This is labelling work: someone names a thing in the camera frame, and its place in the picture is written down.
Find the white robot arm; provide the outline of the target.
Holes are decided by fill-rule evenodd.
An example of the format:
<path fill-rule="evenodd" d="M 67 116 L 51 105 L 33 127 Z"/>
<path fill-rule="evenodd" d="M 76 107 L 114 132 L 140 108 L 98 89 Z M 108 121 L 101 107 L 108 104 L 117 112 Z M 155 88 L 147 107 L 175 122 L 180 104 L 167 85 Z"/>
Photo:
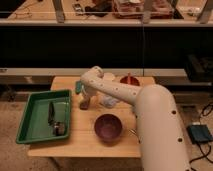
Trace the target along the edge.
<path fill-rule="evenodd" d="M 100 91 L 134 107 L 143 171 L 191 171 L 172 93 L 159 84 L 139 87 L 108 81 L 103 76 L 98 66 L 81 75 L 84 98 Z"/>

